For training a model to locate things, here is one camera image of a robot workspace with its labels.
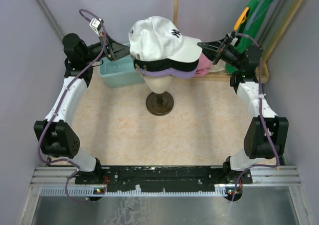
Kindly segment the purple cap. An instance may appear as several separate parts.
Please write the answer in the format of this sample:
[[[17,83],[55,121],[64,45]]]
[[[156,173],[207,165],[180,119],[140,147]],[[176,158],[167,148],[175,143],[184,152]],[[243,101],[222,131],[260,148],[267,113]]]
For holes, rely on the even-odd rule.
[[[180,71],[174,68],[169,68],[169,69],[165,69],[165,70],[157,71],[157,72],[147,71],[142,68],[135,68],[135,70],[144,76],[150,76],[150,77],[174,76],[174,77],[182,78],[182,79],[189,79],[193,77],[196,73],[196,69],[189,72]]]

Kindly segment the black cap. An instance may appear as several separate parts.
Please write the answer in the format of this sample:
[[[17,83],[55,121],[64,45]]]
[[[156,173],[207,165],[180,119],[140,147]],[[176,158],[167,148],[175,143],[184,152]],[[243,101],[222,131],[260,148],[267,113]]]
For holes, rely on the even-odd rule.
[[[199,59],[193,62],[179,62],[171,59],[163,59],[157,61],[141,61],[134,59],[134,67],[138,66],[141,69],[146,69],[150,72],[159,72],[170,68],[176,69],[182,72],[194,71],[197,68]]]

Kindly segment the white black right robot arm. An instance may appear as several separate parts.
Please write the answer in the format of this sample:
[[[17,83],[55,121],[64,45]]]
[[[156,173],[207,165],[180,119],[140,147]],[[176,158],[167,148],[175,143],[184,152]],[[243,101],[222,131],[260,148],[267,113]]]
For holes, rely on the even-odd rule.
[[[232,32],[221,40],[197,44],[213,64],[224,61],[236,68],[230,77],[230,87],[245,103],[252,117],[243,149],[228,157],[224,163],[228,167],[222,171],[222,175],[228,183],[236,182],[240,172],[252,167],[267,166],[267,160],[275,159],[273,166],[279,166],[289,128],[288,119],[278,116],[269,106],[261,76],[256,75],[256,69],[262,67],[262,48],[253,41],[240,52],[232,44],[238,36],[251,39],[249,35]]]

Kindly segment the white cap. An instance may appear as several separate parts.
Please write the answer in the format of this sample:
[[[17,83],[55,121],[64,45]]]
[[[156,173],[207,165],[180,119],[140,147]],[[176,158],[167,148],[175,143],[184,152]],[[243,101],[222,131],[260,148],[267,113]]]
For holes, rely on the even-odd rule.
[[[129,31],[130,54],[145,62],[169,59],[191,63],[199,59],[201,40],[183,35],[167,18],[151,16],[137,21]]]

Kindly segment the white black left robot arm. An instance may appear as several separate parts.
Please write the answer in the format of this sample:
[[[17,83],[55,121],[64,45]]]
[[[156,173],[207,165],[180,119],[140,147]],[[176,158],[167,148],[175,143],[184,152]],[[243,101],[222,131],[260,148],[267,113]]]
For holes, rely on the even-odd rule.
[[[67,162],[76,167],[76,178],[94,184],[103,180],[101,163],[80,147],[71,122],[79,100],[90,85],[93,64],[103,58],[116,61],[130,52],[128,45],[116,42],[107,33],[98,35],[100,41],[89,46],[75,33],[63,37],[66,55],[63,86],[49,114],[44,120],[37,120],[33,127],[38,140],[37,155],[42,163],[50,164],[43,155],[54,157],[56,162]]]

